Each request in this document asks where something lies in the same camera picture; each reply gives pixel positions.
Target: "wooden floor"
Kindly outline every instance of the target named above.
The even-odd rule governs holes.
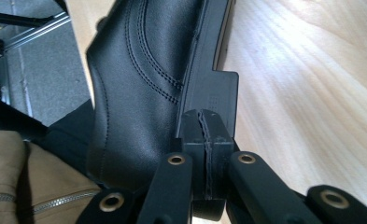
[[[83,53],[111,3],[67,3]],[[367,204],[367,1],[237,0],[224,70],[240,75],[241,149],[301,193],[327,184]]]

